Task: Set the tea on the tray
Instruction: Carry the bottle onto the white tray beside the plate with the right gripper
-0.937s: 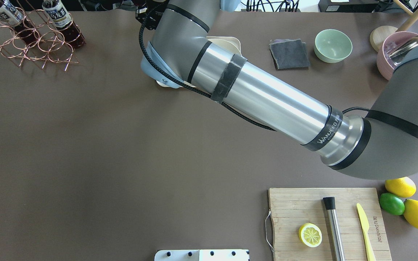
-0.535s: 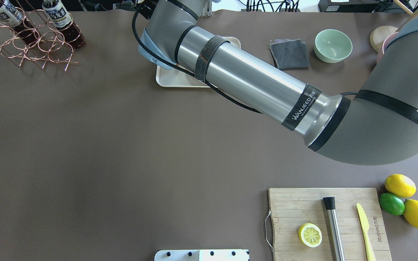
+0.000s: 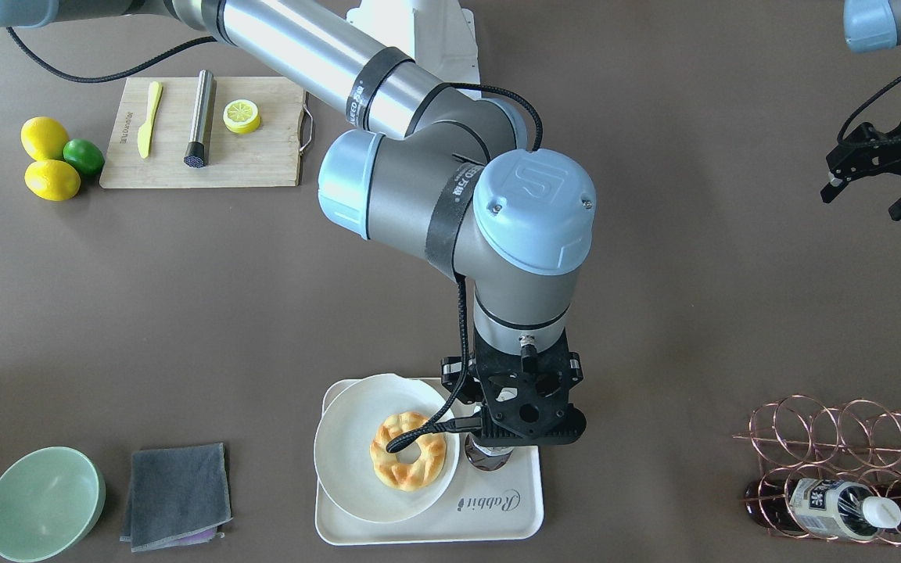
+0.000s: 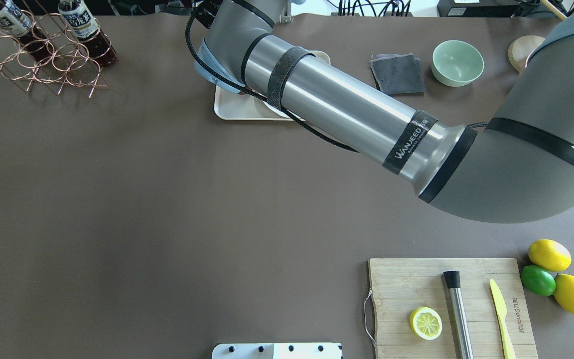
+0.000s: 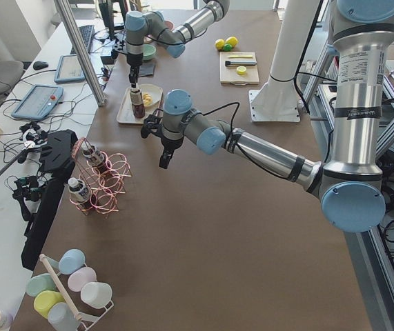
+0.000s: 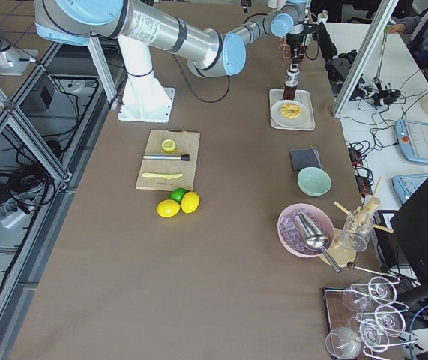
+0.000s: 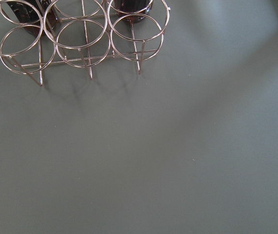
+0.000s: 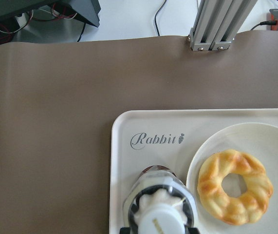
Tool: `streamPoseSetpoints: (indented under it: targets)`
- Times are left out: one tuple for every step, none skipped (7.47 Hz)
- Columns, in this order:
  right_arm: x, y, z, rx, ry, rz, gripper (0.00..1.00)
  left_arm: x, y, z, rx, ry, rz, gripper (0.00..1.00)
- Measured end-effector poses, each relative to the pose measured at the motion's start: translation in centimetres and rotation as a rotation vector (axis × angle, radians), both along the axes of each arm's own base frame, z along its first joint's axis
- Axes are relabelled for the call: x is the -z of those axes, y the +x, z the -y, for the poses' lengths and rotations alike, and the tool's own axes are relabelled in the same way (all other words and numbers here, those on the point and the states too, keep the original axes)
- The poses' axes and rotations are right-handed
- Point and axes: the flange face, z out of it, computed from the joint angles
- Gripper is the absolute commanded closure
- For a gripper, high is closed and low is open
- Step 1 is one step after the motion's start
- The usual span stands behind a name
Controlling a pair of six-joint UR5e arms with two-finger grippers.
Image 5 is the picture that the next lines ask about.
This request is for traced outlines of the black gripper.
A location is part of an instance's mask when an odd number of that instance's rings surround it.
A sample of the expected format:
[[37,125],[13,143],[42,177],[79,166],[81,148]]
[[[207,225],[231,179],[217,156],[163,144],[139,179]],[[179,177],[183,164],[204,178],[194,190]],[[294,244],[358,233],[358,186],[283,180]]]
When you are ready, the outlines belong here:
[[137,83],[139,79],[139,70],[140,70],[140,65],[130,65],[130,72],[128,78],[132,88],[137,87]]
[[175,149],[174,148],[167,148],[164,147],[163,152],[159,159],[159,167],[163,169],[167,169],[169,163],[174,155]]

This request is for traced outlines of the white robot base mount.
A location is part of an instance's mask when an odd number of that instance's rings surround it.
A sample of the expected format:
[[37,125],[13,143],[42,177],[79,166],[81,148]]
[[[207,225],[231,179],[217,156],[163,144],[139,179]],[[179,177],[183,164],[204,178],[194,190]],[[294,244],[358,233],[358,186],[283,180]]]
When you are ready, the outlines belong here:
[[322,2],[291,0],[287,3],[268,81],[260,90],[249,92],[254,122],[300,121],[295,83],[299,65],[314,31]]

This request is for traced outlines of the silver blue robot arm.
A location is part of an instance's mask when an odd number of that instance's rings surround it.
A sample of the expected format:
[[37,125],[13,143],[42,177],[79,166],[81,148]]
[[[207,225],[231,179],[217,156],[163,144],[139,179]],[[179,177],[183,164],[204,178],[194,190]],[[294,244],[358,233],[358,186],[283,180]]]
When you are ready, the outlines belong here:
[[394,42],[394,1],[336,1],[332,43],[339,53],[331,158],[313,162],[239,128],[207,119],[185,90],[165,99],[159,160],[167,168],[184,139],[214,154],[224,148],[276,177],[300,184],[321,202],[328,221],[365,232],[384,218],[382,171],[376,159],[386,49]]
[[230,7],[229,0],[207,1],[206,5],[181,25],[171,30],[162,13],[131,11],[126,14],[126,51],[130,66],[129,82],[134,88],[143,63],[144,38],[152,37],[168,54],[179,57],[185,45],[204,32],[210,25],[222,20]]

